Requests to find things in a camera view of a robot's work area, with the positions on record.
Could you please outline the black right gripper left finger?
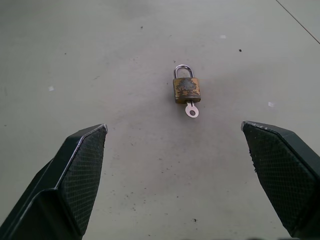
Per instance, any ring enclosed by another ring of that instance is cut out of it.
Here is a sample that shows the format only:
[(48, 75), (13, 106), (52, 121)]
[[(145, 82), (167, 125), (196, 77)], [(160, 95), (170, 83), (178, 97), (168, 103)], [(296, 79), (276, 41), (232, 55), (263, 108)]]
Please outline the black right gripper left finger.
[(107, 133), (107, 125), (98, 124), (68, 136), (0, 225), (0, 240), (82, 240), (100, 185)]

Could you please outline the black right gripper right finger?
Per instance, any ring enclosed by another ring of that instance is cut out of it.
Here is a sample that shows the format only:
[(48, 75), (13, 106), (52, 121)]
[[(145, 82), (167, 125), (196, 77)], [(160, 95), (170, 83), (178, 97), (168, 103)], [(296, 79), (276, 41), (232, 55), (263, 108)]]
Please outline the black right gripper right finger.
[(320, 156), (295, 132), (243, 121), (258, 180), (293, 238), (320, 240)]

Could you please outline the worn brass padlock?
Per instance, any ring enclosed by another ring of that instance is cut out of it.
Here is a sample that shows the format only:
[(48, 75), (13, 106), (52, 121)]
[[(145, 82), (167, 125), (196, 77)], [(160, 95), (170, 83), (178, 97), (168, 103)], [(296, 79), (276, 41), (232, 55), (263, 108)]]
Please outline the worn brass padlock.
[[(178, 77), (178, 71), (184, 69), (189, 73), (189, 77)], [(199, 80), (194, 77), (192, 69), (180, 64), (173, 71), (173, 91), (176, 104), (186, 104), (188, 101), (198, 103), (201, 101)]]

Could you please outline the small silver key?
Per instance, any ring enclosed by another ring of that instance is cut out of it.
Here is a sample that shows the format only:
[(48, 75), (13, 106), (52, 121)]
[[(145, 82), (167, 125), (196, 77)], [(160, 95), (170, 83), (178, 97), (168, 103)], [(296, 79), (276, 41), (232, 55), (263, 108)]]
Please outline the small silver key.
[(193, 118), (193, 119), (197, 118), (199, 115), (199, 110), (195, 106), (193, 101), (186, 102), (185, 112), (190, 118)]

